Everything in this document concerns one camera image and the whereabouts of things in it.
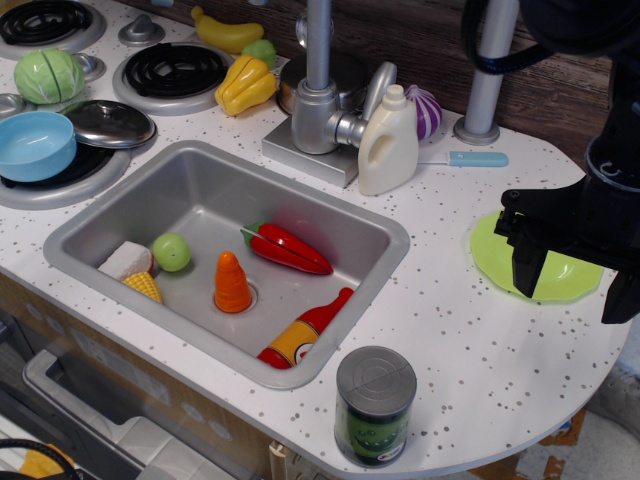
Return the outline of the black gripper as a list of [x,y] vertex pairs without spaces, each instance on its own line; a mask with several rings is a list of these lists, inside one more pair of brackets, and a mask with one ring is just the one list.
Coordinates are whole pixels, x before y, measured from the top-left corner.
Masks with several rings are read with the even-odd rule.
[[549,251],[619,273],[610,285],[603,324],[639,313],[639,191],[594,176],[556,189],[510,189],[501,197],[496,231],[513,247],[516,289],[532,298]]

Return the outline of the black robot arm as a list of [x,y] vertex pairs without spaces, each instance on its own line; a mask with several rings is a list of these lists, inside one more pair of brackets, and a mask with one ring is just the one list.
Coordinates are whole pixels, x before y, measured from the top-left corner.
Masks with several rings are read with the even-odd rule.
[[603,307],[605,324],[639,314],[639,4],[636,1],[519,1],[516,13],[532,44],[484,53],[489,4],[469,1],[461,20],[465,54],[477,72],[502,75],[548,60],[577,74],[577,105],[597,87],[601,131],[584,153],[585,174],[556,189],[503,193],[495,232],[513,248],[512,278],[527,297],[537,291],[550,252],[615,272]]

